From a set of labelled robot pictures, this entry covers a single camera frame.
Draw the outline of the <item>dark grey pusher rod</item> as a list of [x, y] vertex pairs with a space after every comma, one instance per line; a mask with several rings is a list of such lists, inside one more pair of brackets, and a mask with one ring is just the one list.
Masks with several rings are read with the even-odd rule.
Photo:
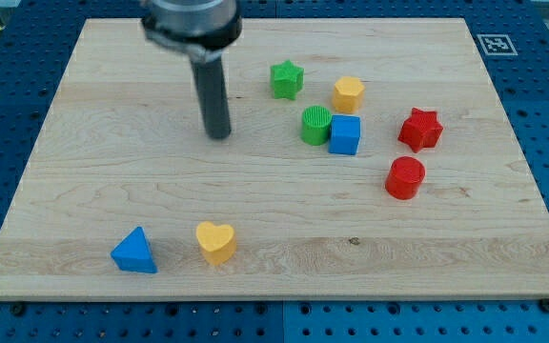
[[214, 140], [226, 139], [232, 131], [222, 51], [205, 61], [191, 61], [194, 86], [204, 130]]

